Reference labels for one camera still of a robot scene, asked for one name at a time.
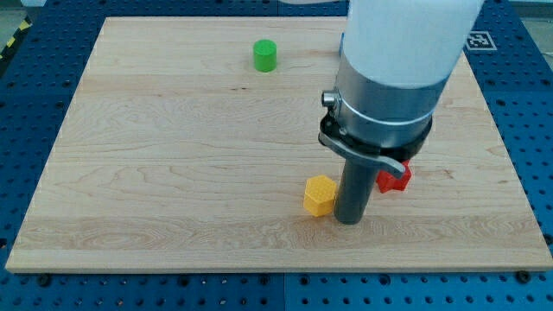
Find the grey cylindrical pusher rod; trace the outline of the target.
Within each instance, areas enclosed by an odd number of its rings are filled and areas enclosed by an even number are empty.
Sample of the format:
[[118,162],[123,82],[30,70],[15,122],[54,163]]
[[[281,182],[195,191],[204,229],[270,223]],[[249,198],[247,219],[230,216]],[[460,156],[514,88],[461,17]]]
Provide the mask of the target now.
[[334,203],[334,217],[342,224],[358,224],[365,212],[378,171],[346,160]]

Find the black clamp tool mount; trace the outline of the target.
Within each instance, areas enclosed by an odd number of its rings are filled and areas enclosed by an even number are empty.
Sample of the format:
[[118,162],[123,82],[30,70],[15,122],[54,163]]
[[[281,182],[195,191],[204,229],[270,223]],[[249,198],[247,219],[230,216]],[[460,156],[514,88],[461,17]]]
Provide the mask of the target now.
[[353,164],[374,168],[377,172],[385,171],[396,179],[401,179],[406,172],[403,162],[410,160],[421,150],[431,128],[432,120],[429,120],[429,124],[415,140],[385,148],[362,142],[349,134],[342,134],[336,119],[327,112],[320,122],[318,140],[321,145]]

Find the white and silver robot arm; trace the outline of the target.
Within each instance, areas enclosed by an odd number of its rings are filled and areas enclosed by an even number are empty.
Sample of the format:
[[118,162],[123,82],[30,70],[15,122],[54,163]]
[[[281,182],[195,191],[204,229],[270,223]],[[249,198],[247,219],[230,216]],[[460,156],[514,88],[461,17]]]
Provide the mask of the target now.
[[428,136],[433,113],[483,0],[349,3],[340,64],[321,95],[320,143],[345,160],[334,217],[361,221],[378,173],[400,179]]

